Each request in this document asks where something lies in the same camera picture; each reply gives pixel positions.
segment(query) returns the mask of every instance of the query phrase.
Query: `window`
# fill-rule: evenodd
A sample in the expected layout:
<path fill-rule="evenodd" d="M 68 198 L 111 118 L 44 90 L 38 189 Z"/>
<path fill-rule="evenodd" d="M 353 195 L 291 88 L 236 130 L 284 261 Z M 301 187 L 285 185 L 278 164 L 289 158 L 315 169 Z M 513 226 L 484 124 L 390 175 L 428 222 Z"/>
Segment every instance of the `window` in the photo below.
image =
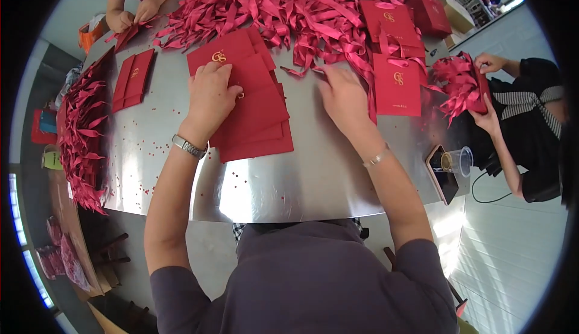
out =
<path fill-rule="evenodd" d="M 505 13 L 517 6 L 521 5 L 525 0 L 510 0 L 508 3 L 500 7 L 500 10 Z"/>
<path fill-rule="evenodd" d="M 36 288 L 38 289 L 38 292 L 40 293 L 40 297 L 42 298 L 42 300 L 44 301 L 44 304 L 46 305 L 46 307 L 48 309 L 52 308 L 54 306 L 54 304 L 53 304 L 50 296 L 48 296 L 48 293 L 46 292 L 46 288 L 44 287 L 44 284 L 42 284 L 42 280 L 40 279 L 40 275 L 38 274 L 38 270 L 36 269 L 36 266 L 34 265 L 33 256 L 30 253 L 30 250 L 23 251 L 22 254 L 24 255 L 24 259 L 26 260 L 26 265 L 28 266 L 28 270 L 30 271 L 30 274 L 33 277 L 34 284 L 36 284 Z"/>
<path fill-rule="evenodd" d="M 22 222 L 22 217 L 20 216 L 20 207 L 18 206 L 18 190 L 16 185 L 16 174 L 9 173 L 8 174 L 9 185 L 10 185 L 10 205 L 12 209 L 12 217 L 14 219 L 14 227 L 16 228 L 16 234 L 18 236 L 18 242 L 20 242 L 20 246 L 22 247 L 22 254 L 24 255 L 24 259 L 26 261 L 26 265 L 28 266 L 28 271 L 30 271 L 30 275 L 34 280 L 34 284 L 36 284 L 36 288 L 38 289 L 38 293 L 40 297 L 44 301 L 44 304 L 48 309 L 52 309 L 54 307 L 54 303 L 52 302 L 44 284 L 42 283 L 42 279 L 40 279 L 40 275 L 38 274 L 38 270 L 36 269 L 36 265 L 34 265 L 33 255 L 30 250 L 33 248 L 28 245 L 28 240 L 26 240 L 26 235 L 24 233 L 24 226 Z"/>
<path fill-rule="evenodd" d="M 20 218 L 20 208 L 18 206 L 18 193 L 16 190 L 16 174 L 9 173 L 8 179 L 10 183 L 10 205 L 12 208 L 12 217 L 14 218 L 14 226 L 16 227 L 16 234 L 20 245 L 27 243 L 24 235 L 24 228 L 22 227 L 22 219 Z"/>

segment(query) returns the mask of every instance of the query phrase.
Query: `black shirt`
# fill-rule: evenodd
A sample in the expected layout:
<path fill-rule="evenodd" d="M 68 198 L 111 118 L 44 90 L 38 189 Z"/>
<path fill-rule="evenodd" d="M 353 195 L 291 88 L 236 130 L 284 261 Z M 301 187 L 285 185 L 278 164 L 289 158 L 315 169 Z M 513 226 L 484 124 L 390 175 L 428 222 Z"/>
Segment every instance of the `black shirt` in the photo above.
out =
<path fill-rule="evenodd" d="M 456 334 L 452 294 L 438 249 L 413 240 L 389 272 L 351 220 L 302 222 L 260 234 L 245 227 L 239 263 L 211 301 L 193 273 L 163 267 L 150 276 L 160 334 Z"/>
<path fill-rule="evenodd" d="M 561 85 L 561 76 L 557 66 L 551 61 L 539 58 L 522 59 L 520 76 L 513 83 L 506 83 L 495 78 L 489 81 L 492 103 L 496 109 L 507 148 L 515 163 L 528 169 L 522 174 L 523 196 L 527 202 L 551 200 L 560 195 L 559 137 L 549 125 L 549 123 L 552 124 L 552 118 L 546 119 L 539 107 L 544 103 L 534 106 L 528 112 L 501 119 L 507 105 L 500 103 L 499 100 L 505 101 L 501 94 L 510 92 L 521 92 L 521 94 L 531 92 L 540 98 L 544 91 Z M 496 176 L 501 168 L 493 143 L 488 133 L 477 127 L 470 114 L 466 114 L 470 124 L 471 149 L 475 166 L 480 169 L 487 168 L 489 174 Z"/>

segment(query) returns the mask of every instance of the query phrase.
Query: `metal watch strap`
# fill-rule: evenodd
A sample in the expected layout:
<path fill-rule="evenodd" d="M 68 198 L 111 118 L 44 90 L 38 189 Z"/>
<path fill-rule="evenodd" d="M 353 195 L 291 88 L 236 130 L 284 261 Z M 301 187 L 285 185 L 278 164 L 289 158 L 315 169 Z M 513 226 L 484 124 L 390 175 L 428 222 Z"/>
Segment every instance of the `metal watch strap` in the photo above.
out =
<path fill-rule="evenodd" d="M 370 160 L 370 162 L 368 162 L 368 163 L 362 163 L 362 165 L 364 167 L 368 168 L 368 167 L 372 167 L 373 165 L 380 163 L 380 161 L 384 159 L 384 157 L 386 156 L 388 151 L 390 151 L 390 146 L 388 145 L 388 142 L 385 142 L 385 144 L 386 144 L 386 148 L 382 152 L 380 152 L 380 154 L 378 154 L 378 156 L 372 158 Z"/>
<path fill-rule="evenodd" d="M 180 149 L 190 153 L 191 155 L 197 157 L 198 159 L 205 157 L 205 153 L 207 153 L 207 146 L 205 146 L 205 150 L 201 150 L 192 145 L 190 142 L 187 142 L 187 140 L 184 139 L 183 137 L 180 137 L 176 134 L 173 135 L 173 139 L 171 141 Z"/>

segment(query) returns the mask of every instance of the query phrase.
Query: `orange bag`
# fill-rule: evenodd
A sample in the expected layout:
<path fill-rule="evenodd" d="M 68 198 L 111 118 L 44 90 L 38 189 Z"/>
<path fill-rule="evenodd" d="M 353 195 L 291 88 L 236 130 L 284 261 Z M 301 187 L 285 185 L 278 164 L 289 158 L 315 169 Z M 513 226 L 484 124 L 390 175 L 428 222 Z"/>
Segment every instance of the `orange bag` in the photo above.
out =
<path fill-rule="evenodd" d="M 78 29 L 78 47 L 83 48 L 86 54 L 89 53 L 93 43 L 103 36 L 103 24 L 99 21 L 92 31 L 89 31 L 89 23 Z"/>

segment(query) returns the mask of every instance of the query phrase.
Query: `hand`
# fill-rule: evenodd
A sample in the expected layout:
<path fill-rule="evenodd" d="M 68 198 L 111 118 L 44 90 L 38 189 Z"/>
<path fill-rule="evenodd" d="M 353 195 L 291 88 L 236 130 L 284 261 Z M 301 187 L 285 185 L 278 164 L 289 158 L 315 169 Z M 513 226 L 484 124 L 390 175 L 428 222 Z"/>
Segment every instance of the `hand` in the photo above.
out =
<path fill-rule="evenodd" d="M 135 14 L 134 23 L 140 23 L 142 21 L 147 21 L 154 17 L 159 8 L 163 4 L 162 0 L 143 0 L 137 7 L 137 13 Z"/>
<path fill-rule="evenodd" d="M 474 66 L 481 70 L 481 74 L 499 71 L 506 63 L 507 59 L 488 53 L 482 53 L 474 59 Z"/>
<path fill-rule="evenodd" d="M 476 113 L 471 110 L 468 112 L 473 116 L 476 125 L 480 128 L 483 128 L 491 138 L 494 138 L 497 137 L 497 135 L 501 135 L 501 127 L 498 123 L 498 117 L 495 108 L 490 102 L 488 95 L 484 94 L 483 99 L 485 100 L 486 108 L 488 110 L 485 115 Z"/>
<path fill-rule="evenodd" d="M 368 117 L 368 98 L 358 76 L 348 70 L 322 68 L 329 84 L 318 81 L 324 108 L 338 129 L 351 141 L 360 129 L 373 124 Z"/>
<path fill-rule="evenodd" d="M 231 68 L 231 64 L 221 66 L 211 61 L 189 78 L 189 113 L 178 134 L 198 148 L 205 148 L 209 138 L 231 113 L 237 95 L 243 92 L 239 85 L 227 88 Z"/>
<path fill-rule="evenodd" d="M 121 34 L 125 30 L 127 30 L 131 25 L 133 25 L 133 14 L 128 11 L 122 11 L 117 14 L 109 24 L 109 27 L 112 31 L 117 34 Z"/>

